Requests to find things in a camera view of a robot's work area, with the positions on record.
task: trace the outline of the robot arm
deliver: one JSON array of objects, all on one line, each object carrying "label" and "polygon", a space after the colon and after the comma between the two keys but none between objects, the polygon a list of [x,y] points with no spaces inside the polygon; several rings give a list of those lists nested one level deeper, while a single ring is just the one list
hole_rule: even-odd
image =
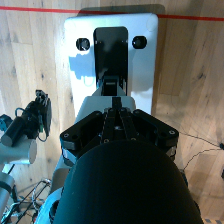
[{"label": "robot arm", "polygon": [[[23,111],[21,116],[17,116],[19,109]],[[0,171],[5,164],[32,164],[36,159],[39,133],[44,129],[46,138],[49,136],[51,101],[43,91],[37,90],[35,101],[25,109],[17,108],[15,114],[14,120],[7,115],[0,116],[0,130],[4,132],[0,142]],[[0,217],[14,182],[9,174],[0,173]]]}]

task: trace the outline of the red line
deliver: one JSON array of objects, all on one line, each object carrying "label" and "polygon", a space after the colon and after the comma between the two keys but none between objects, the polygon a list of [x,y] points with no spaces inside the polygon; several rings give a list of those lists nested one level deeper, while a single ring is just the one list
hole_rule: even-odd
[{"label": "red line", "polygon": [[9,7],[0,6],[0,10],[10,11],[25,11],[25,12],[51,12],[51,13],[82,13],[82,14],[125,14],[125,12],[108,12],[108,11],[89,11],[89,10],[74,10],[74,9],[44,9],[44,8],[24,8],[24,7]]},{"label": "red line", "polygon": [[162,15],[157,14],[158,18],[165,19],[186,19],[186,20],[202,20],[202,21],[224,21],[224,18],[219,17],[200,17],[200,16],[178,16],[178,15]]},{"label": "red line", "polygon": [[[128,14],[127,12],[109,12],[109,11],[88,11],[88,10],[75,10],[75,9],[44,9],[44,8],[24,8],[24,7],[10,7],[0,6],[0,10],[10,11],[25,11],[25,12],[51,12],[51,13],[82,13],[91,15],[112,15],[112,14]],[[200,17],[200,16],[180,16],[180,15],[163,15],[157,14],[161,19],[184,19],[184,20],[201,20],[201,21],[220,21],[223,22],[224,18],[220,17]]]}]

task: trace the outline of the camera lens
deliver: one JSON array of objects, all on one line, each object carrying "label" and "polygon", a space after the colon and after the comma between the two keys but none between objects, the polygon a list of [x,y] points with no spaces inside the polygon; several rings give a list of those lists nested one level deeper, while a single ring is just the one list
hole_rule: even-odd
[{"label": "camera lens", "polygon": [[132,46],[135,49],[143,49],[147,45],[147,39],[144,36],[136,36],[133,38]]},{"label": "camera lens", "polygon": [[89,40],[86,38],[79,38],[76,41],[76,47],[80,50],[80,51],[87,51],[90,48],[90,43]]}]

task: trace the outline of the black strap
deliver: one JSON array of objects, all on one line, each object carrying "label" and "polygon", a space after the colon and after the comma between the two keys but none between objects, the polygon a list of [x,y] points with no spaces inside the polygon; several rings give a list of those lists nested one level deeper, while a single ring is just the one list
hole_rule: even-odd
[{"label": "black strap", "polygon": [[12,188],[7,183],[5,183],[3,181],[0,181],[0,188],[7,190],[9,192],[9,194],[11,194],[11,192],[12,192]]}]

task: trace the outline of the wooden floor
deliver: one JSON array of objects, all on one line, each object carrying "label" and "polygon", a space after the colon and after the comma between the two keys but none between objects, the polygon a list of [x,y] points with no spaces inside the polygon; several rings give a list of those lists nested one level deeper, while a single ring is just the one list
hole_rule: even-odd
[{"label": "wooden floor", "polygon": [[[221,0],[0,0],[0,6],[153,12],[224,17]],[[38,142],[33,165],[12,172],[25,196],[42,177],[52,177],[61,154],[59,134],[74,123],[76,112],[65,52],[63,24],[76,14],[0,10],[0,114],[14,118],[42,89],[52,100],[52,125],[46,143]],[[213,144],[224,141],[224,22],[159,19],[153,115],[182,133]],[[218,149],[180,134],[176,164]],[[189,189],[203,218],[224,220],[224,152],[195,157],[186,168]],[[21,223],[30,223],[30,217]]]}]

